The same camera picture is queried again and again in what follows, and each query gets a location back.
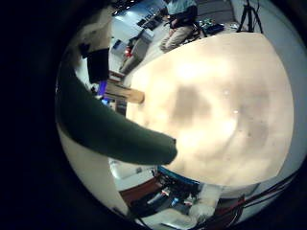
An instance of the equipment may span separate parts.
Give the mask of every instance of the equipment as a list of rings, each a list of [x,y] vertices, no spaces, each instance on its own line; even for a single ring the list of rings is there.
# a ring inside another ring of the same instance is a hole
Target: equipment
[[[248,32],[250,32],[250,33],[254,32],[255,23],[252,22],[252,14],[254,14],[254,16],[255,16],[255,22],[258,23],[261,34],[263,33],[261,21],[260,21],[258,12],[257,12],[258,10],[256,10],[254,7],[252,7],[250,5],[249,0],[247,0],[247,4],[244,5],[244,10],[243,10],[242,17],[241,17],[241,23],[240,23],[240,26],[237,30],[237,33],[242,31],[243,24],[244,24],[247,16],[248,16]]]

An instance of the cable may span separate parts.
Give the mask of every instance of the cable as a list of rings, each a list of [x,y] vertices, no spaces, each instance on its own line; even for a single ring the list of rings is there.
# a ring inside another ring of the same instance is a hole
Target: cable
[[[144,225],[143,227],[145,227],[146,229],[152,230],[152,228],[150,228],[150,227],[143,221],[142,218],[137,218],[137,219]]]
[[[262,203],[262,202],[264,202],[264,201],[267,201],[267,200],[269,200],[269,199],[272,199],[272,198],[274,198],[274,197],[276,197],[276,196],[279,196],[282,192],[283,192],[283,191],[280,191],[279,193],[276,193],[276,194],[274,194],[274,195],[271,195],[271,196],[269,196],[269,197],[267,197],[267,198],[264,198],[264,199],[262,199],[262,200],[259,200],[259,201],[257,201],[257,202],[254,202],[254,203],[251,203],[250,205],[244,206],[244,208],[249,208],[249,207],[254,206],[254,205],[256,205],[256,204],[260,204],[260,203]]]
[[[278,183],[274,184],[273,186],[271,186],[270,188],[268,188],[267,190],[263,191],[262,193],[258,194],[258,195],[254,195],[252,196],[251,198],[245,200],[245,201],[241,201],[239,202],[238,204],[236,204],[235,206],[233,207],[230,207],[228,210],[226,210],[224,213],[218,215],[218,216],[213,216],[211,218],[209,218],[204,224],[201,224],[201,225],[198,225],[196,226],[196,229],[197,228],[200,228],[200,227],[205,227],[206,225],[208,224],[212,224],[212,223],[215,223],[219,220],[222,220],[224,219],[225,217],[227,217],[229,214],[232,214],[234,211],[237,211],[239,210],[240,208],[245,208],[249,205],[251,205],[250,203],[263,197],[263,196],[267,196],[269,194],[272,194],[272,193],[277,193],[277,194],[274,194],[274,196],[277,196],[277,195],[280,195],[280,193],[282,193],[282,191],[287,187],[287,185],[289,183],[289,180],[292,179],[296,174],[297,174],[298,171],[296,172],[293,172],[292,174],[290,174],[289,176],[287,176],[286,178],[284,178],[283,180],[279,181]]]

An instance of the black object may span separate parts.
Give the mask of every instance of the black object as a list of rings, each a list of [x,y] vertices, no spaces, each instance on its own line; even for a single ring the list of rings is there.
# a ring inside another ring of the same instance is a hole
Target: black object
[[[256,9],[254,7],[252,7],[250,5],[249,0],[247,0],[247,4],[244,5],[243,14],[242,14],[242,17],[241,17],[241,23],[240,23],[240,26],[237,30],[237,33],[242,31],[243,24],[244,24],[247,16],[248,16],[248,31],[250,33],[254,32],[254,26],[253,26],[253,22],[252,22],[252,14],[254,14],[254,16],[255,16],[255,20],[256,20],[256,23],[258,23],[258,25],[259,25],[259,29],[260,29],[261,34],[263,33],[263,29],[262,29],[262,25],[261,25],[261,21],[260,21],[258,12],[256,11]]]
[[[108,79],[108,48],[87,54],[87,69],[90,83]]]
[[[208,35],[214,35],[218,32],[221,32],[224,30],[224,26],[221,25],[221,24],[216,24],[216,25],[213,25],[213,26],[209,26],[207,29],[205,29],[206,33]]]

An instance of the wall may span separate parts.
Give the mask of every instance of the wall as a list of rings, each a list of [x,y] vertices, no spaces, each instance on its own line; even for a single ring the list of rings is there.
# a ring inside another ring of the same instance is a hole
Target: wall
[[[137,36],[143,29],[136,23],[147,15],[156,13],[164,6],[163,0],[144,0],[126,11],[119,12],[113,17],[112,35],[116,39],[128,43],[130,38]]]
[[[280,174],[269,181],[261,183],[255,193],[265,190],[298,169],[305,158],[307,150],[307,143],[304,142],[307,135],[307,126],[305,125],[307,117],[307,90],[305,89],[307,85],[306,48],[291,22],[281,11],[268,0],[262,0],[260,4],[259,16],[263,25],[264,34],[279,54],[288,73],[290,85],[293,90],[295,127],[289,155]],[[242,0],[232,0],[232,6],[237,21],[241,19],[243,5],[244,1]],[[266,205],[268,205],[268,202],[246,209],[240,221],[260,211]]]

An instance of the desk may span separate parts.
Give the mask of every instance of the desk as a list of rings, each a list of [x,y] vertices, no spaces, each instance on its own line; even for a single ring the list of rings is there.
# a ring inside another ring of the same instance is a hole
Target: desk
[[[246,186],[276,176],[287,157],[294,105],[286,71],[262,34],[210,36],[140,68],[131,87],[145,102],[127,118],[177,139],[167,169]]]

